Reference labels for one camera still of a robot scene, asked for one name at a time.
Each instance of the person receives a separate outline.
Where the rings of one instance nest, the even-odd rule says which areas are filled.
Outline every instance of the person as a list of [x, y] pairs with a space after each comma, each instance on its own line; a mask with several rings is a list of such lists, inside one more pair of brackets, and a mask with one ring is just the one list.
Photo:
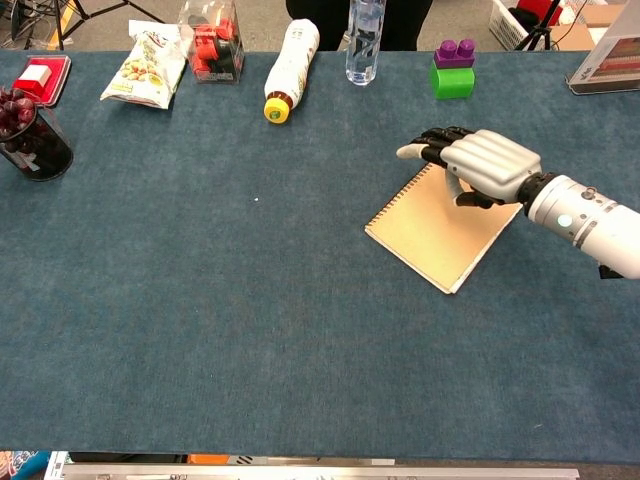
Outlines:
[[[349, 23], [350, 0], [286, 0], [294, 20], [308, 18], [320, 32], [319, 50], [337, 50]], [[387, 0], [381, 50], [418, 49], [418, 35], [433, 0]]]

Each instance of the snack bag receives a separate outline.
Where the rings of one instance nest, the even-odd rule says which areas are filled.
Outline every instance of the snack bag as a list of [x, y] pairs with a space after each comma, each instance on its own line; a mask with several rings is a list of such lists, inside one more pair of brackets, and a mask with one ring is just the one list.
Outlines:
[[44, 470], [51, 452], [0, 452], [0, 480], [26, 480]]
[[169, 108], [186, 62], [177, 25], [129, 21], [133, 50], [100, 96]]

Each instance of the bottle cap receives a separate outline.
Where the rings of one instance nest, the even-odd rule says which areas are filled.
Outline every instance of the bottle cap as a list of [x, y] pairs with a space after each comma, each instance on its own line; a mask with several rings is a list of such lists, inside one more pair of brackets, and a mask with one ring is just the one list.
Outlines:
[[281, 98], [270, 98], [264, 104], [264, 116], [272, 123], [284, 123], [289, 117], [289, 105]]

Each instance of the water bottle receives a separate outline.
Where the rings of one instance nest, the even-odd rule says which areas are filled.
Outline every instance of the water bottle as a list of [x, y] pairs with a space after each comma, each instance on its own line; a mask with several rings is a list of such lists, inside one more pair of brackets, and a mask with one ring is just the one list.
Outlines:
[[347, 78], [368, 85], [376, 78], [378, 51], [387, 0], [350, 0]]

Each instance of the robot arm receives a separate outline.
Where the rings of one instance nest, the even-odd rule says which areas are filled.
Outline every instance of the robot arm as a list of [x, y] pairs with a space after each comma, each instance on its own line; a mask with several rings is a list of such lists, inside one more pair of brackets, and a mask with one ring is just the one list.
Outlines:
[[[397, 151], [446, 169], [459, 206], [522, 203], [534, 223], [601, 263], [604, 277], [640, 279], [640, 214], [564, 175], [542, 173], [540, 156], [490, 130], [433, 128]], [[460, 180], [472, 191], [465, 191]]]

